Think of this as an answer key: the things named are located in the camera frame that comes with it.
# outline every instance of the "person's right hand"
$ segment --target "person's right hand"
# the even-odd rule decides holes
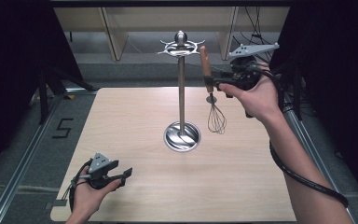
[[[257,84],[248,91],[243,91],[233,85],[222,83],[219,89],[228,95],[236,97],[246,112],[264,122],[276,113],[281,113],[278,107],[278,93],[271,79],[262,75]]]

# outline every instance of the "floor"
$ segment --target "floor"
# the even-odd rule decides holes
[[[220,56],[217,37],[214,33],[188,33],[193,42],[205,40],[213,69],[228,70],[229,61]],[[243,38],[249,34],[235,34],[243,44]],[[159,41],[171,42],[172,33],[130,33],[124,54],[120,61],[113,61],[103,33],[73,33],[73,42],[69,42],[85,81],[98,87],[142,86],[145,79],[131,82],[131,70],[135,64],[146,71],[167,71],[159,85],[175,85],[177,61],[167,54],[157,54],[164,50]],[[274,43],[279,34],[265,34],[268,42]],[[233,43],[232,49],[238,46]],[[129,71],[126,77],[112,76],[112,69]],[[202,85],[201,79],[192,79],[200,70],[200,57],[186,57],[186,71],[189,85]],[[156,85],[156,78],[149,81]],[[84,92],[72,83],[65,83],[69,93],[65,96],[49,96],[50,117],[39,125],[40,107],[37,98],[30,103],[29,111],[24,115],[16,136],[7,150],[0,156],[0,222],[1,223],[53,223],[49,219],[51,206],[57,197],[69,160],[76,148],[76,142],[87,119],[95,92]],[[286,100],[291,101],[288,92]],[[358,185],[345,164],[338,157],[337,149],[324,130],[323,125],[306,102],[302,106],[302,120],[298,120],[290,108],[285,116],[306,150],[315,160],[326,177],[338,191],[350,201],[349,212],[355,223],[358,223]],[[67,125],[70,134],[60,138],[62,132],[58,127]]]

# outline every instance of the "black cable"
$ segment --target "black cable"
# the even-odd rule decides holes
[[[296,174],[295,172],[291,171],[289,168],[287,168],[283,162],[281,161],[281,159],[278,157],[278,154],[275,152],[272,144],[269,144],[269,149],[271,151],[271,155],[272,155],[272,159],[275,161],[275,163],[278,165],[278,167],[287,175],[289,175],[290,177],[292,177],[295,181],[299,182],[300,184],[303,184],[311,189],[315,189],[323,194],[326,194],[328,196],[331,196],[335,199],[337,199],[338,201],[340,201],[345,208],[348,207],[348,200],[347,198],[345,198],[345,196],[343,196],[342,194],[336,192],[335,190],[332,189],[328,189],[322,185],[319,185],[315,182],[312,182],[306,178],[304,178],[301,175]]]

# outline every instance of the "table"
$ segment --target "table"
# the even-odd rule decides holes
[[[247,119],[236,99],[214,95],[227,118],[225,134],[208,130],[205,88],[186,88],[186,121],[200,129],[201,140],[191,151],[176,152],[163,134],[179,120],[177,88],[100,89],[58,199],[80,166],[101,152],[119,160],[109,175],[130,167],[133,172],[124,188],[106,196],[92,221],[295,221],[263,125]],[[54,221],[69,215],[69,203],[51,212]]]

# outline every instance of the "metal pole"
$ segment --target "metal pole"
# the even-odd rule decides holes
[[[180,135],[185,135],[185,56],[178,57]]]

